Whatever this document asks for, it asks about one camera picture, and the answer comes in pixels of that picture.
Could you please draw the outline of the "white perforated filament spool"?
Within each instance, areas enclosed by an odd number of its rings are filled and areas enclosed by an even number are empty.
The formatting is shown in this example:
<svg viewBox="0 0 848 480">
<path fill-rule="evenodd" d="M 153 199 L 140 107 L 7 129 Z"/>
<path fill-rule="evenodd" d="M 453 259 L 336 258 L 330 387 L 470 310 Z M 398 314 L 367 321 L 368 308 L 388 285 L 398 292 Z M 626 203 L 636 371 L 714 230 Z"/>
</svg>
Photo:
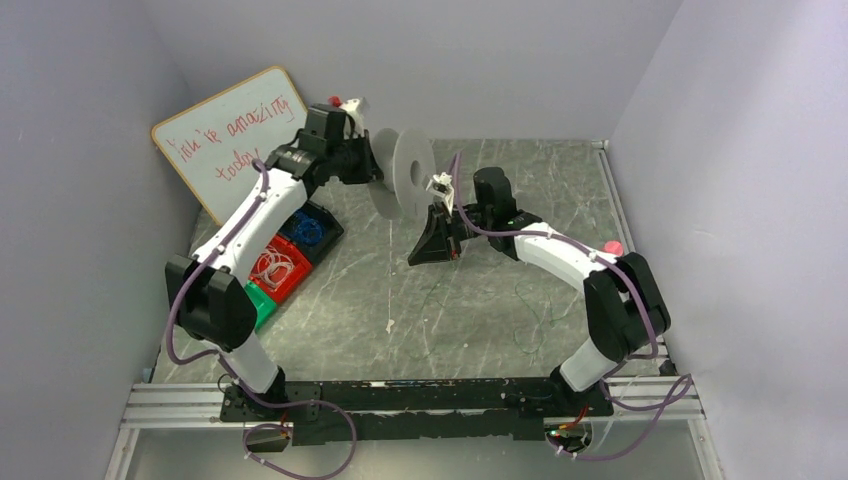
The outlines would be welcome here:
<svg viewBox="0 0 848 480">
<path fill-rule="evenodd" d="M 377 212 L 385 219 L 426 222 L 432 195 L 427 182 L 436 173 L 431 142 L 420 129 L 379 130 L 371 148 L 383 179 L 367 185 Z"/>
</svg>

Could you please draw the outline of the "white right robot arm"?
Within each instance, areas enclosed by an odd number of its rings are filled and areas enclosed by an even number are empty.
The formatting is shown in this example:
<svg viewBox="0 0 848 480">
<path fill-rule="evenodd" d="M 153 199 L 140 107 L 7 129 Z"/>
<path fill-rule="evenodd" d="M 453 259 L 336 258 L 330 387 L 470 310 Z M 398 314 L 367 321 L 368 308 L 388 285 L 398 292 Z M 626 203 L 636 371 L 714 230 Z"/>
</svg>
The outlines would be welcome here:
<svg viewBox="0 0 848 480">
<path fill-rule="evenodd" d="M 535 266 L 582 294 L 589 337 L 552 372 L 572 393 L 588 390 L 629 358 L 658 352 L 658 337 L 670 316 L 646 259 L 591 248 L 518 207 L 511 183 L 499 167 L 478 170 L 475 200 L 464 204 L 449 173 L 426 184 L 425 229 L 408 257 L 411 266 L 453 261 L 462 244 L 484 237 L 497 252 Z"/>
</svg>

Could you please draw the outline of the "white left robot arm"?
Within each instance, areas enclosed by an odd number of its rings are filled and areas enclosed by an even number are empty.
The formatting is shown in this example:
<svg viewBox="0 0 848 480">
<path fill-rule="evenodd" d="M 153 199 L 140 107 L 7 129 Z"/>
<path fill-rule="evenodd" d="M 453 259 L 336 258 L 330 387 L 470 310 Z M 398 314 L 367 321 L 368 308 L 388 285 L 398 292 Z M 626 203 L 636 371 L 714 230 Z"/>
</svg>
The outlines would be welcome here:
<svg viewBox="0 0 848 480">
<path fill-rule="evenodd" d="M 259 178 L 217 234 L 191 255 L 168 261 L 164 349 L 174 364 L 214 356 L 258 403 L 287 402 L 284 370 L 258 339 L 257 310 L 245 286 L 279 228 L 319 187 L 331 178 L 353 185 L 383 180 L 366 111 L 363 98 L 311 105 L 292 140 L 251 161 Z"/>
</svg>

